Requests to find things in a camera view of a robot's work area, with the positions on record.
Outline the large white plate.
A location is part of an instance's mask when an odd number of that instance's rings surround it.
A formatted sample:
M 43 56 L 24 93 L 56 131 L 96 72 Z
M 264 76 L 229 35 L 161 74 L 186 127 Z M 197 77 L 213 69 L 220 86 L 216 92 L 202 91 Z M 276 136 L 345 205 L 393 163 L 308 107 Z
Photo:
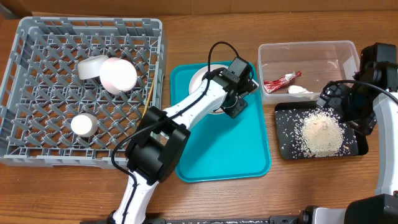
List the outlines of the large white plate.
M 194 93 L 197 93 L 197 95 L 200 96 L 202 94 L 202 91 L 206 88 L 208 81 L 207 79 L 203 80 L 206 72 L 207 66 L 199 69 L 193 75 L 188 88 L 189 95 L 194 95 Z M 221 109 L 221 105 L 225 98 L 226 91 L 223 89 L 223 87 L 214 80 L 211 80 L 205 96 L 189 110 L 193 112 L 200 112 L 200 114 L 223 114 L 224 111 Z

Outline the grey shallow bowl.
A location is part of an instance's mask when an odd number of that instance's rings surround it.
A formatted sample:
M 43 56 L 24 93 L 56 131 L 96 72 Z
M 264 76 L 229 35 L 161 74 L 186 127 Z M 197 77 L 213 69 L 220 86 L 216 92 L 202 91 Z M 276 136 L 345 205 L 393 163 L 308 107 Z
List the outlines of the grey shallow bowl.
M 100 68 L 107 59 L 109 59 L 107 55 L 97 55 L 79 62 L 77 64 L 79 79 L 87 80 L 98 77 L 100 75 Z

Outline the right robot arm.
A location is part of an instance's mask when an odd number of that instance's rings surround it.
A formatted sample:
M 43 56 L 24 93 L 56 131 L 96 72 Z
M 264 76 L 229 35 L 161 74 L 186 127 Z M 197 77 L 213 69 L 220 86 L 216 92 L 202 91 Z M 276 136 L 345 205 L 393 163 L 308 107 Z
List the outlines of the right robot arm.
M 397 223 L 397 47 L 376 42 L 362 49 L 353 79 L 327 83 L 317 105 L 334 109 L 360 134 L 378 127 L 379 177 L 375 196 L 342 209 L 308 206 L 297 223 Z

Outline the wooden chopstick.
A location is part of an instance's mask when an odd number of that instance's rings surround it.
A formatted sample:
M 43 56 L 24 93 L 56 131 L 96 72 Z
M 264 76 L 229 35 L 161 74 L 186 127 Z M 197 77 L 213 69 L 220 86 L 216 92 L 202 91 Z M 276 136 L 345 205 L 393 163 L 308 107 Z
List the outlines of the wooden chopstick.
M 152 84 L 150 86 L 150 91 L 149 91 L 148 96 L 147 96 L 147 102 L 146 102 L 146 105 L 144 107 L 144 111 L 143 111 L 142 117 L 144 117 L 144 115 L 146 114 L 147 109 L 149 107 L 149 103 L 150 103 L 150 101 L 152 99 L 152 95 L 153 95 L 153 91 L 154 91 L 154 85 L 155 85 L 155 78 L 153 78 L 153 80 L 152 80 Z

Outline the red snack wrapper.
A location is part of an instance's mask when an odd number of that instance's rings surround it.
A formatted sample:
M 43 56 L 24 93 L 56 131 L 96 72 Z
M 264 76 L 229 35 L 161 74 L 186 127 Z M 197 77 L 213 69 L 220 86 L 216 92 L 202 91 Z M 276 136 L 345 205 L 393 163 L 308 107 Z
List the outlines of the red snack wrapper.
M 274 81 L 264 81 L 264 89 L 266 93 L 273 93 L 278 89 L 289 84 L 293 79 L 300 77 L 302 75 L 301 71 L 287 73 L 283 77 Z

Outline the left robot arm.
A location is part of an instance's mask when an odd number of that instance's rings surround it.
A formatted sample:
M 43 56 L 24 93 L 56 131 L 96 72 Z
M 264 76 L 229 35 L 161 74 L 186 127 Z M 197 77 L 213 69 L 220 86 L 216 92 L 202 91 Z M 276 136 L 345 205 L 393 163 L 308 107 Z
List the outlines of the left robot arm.
M 237 117 L 248 105 L 244 97 L 258 87 L 252 66 L 236 57 L 227 68 L 209 68 L 200 86 L 176 105 L 165 110 L 149 108 L 136 131 L 112 151 L 115 156 L 123 145 L 127 146 L 127 167 L 116 162 L 113 166 L 127 174 L 128 182 L 119 208 L 109 214 L 106 222 L 143 223 L 155 188 L 177 166 L 190 130 L 216 110 Z

